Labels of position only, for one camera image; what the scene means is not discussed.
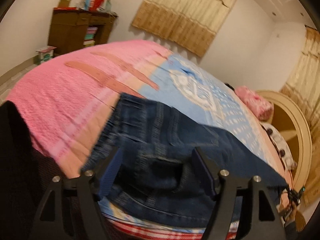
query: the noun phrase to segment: rolled pink blanket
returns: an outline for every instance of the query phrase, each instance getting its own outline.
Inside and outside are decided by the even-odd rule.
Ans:
[[[235,93],[259,121],[266,121],[270,118],[274,111],[274,105],[272,103],[246,86],[236,88]]]

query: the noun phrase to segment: screw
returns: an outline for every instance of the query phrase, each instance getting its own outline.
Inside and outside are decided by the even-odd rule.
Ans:
[[[53,181],[53,182],[59,182],[59,181],[60,181],[60,177],[59,177],[59,176],[54,176],[54,177],[52,178],[52,181]]]
[[[221,174],[223,177],[227,177],[227,176],[229,176],[230,172],[227,171],[227,170],[221,170],[221,171],[220,171],[220,174]]]
[[[91,177],[93,175],[93,171],[88,170],[84,173],[87,177]]]
[[[260,176],[253,176],[253,180],[255,182],[260,182],[261,181],[261,177]]]

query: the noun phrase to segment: jeans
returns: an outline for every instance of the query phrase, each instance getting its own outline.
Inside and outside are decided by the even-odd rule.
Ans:
[[[200,186],[191,164],[194,147],[231,174],[259,175],[275,204],[286,181],[226,130],[200,125],[177,109],[122,94],[83,170],[108,156],[123,162],[107,198],[132,216],[175,227],[206,227],[215,202]],[[236,199],[233,221],[241,212]]]

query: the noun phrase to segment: ceiling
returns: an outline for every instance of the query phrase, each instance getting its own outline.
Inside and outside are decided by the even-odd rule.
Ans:
[[[276,22],[300,22],[315,28],[299,0],[255,0]]]

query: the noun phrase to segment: red and white striped fabric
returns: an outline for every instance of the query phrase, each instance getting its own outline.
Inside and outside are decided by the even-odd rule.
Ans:
[[[176,231],[143,228],[136,225],[130,225],[126,223],[121,223],[118,221],[109,220],[114,228],[133,237],[137,237],[144,240],[201,240],[202,234],[193,233],[181,233]],[[236,232],[229,232],[226,240],[231,240],[236,238]]]

